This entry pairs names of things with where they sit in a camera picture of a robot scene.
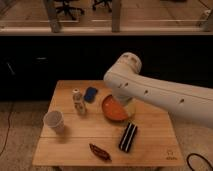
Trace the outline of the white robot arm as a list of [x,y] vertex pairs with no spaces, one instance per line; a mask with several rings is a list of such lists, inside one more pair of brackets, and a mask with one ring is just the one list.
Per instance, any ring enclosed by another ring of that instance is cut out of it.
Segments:
[[213,129],[213,88],[141,76],[141,68],[141,59],[125,52],[105,73],[103,80],[120,104],[136,98]]

